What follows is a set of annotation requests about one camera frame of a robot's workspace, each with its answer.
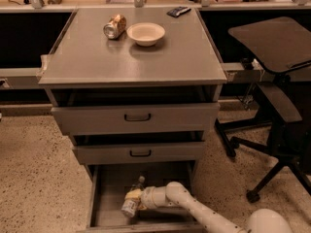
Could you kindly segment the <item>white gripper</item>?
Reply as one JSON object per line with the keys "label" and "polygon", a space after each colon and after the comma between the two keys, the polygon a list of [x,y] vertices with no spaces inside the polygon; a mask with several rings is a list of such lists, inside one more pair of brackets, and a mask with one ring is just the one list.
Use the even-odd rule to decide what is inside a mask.
{"label": "white gripper", "polygon": [[141,203],[138,205],[138,210],[155,209],[156,204],[154,202],[154,186],[146,187],[143,191],[139,188],[130,190],[126,193],[125,199],[141,199]]}

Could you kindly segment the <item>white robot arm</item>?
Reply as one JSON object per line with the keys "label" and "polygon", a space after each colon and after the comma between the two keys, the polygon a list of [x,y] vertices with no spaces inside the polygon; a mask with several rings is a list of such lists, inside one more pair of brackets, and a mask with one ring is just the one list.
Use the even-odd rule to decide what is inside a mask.
{"label": "white robot arm", "polygon": [[208,233],[294,233],[280,214],[269,209],[254,211],[242,228],[199,202],[178,182],[161,187],[134,185],[124,197],[121,211],[134,217],[138,210],[173,206],[185,209]]}

